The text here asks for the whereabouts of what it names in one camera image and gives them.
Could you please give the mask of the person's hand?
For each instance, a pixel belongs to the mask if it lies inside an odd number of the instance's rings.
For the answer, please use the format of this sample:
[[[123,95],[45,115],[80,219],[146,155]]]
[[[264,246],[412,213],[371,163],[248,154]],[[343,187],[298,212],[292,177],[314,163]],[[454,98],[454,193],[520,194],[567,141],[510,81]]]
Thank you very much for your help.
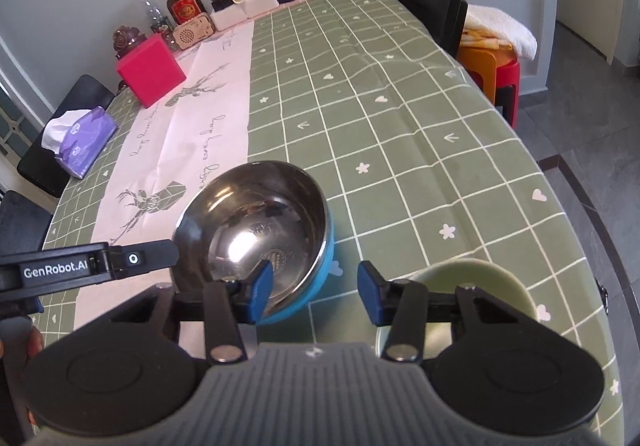
[[[26,355],[28,359],[33,359],[44,348],[44,340],[42,333],[36,326],[30,329],[29,337],[26,343]]]

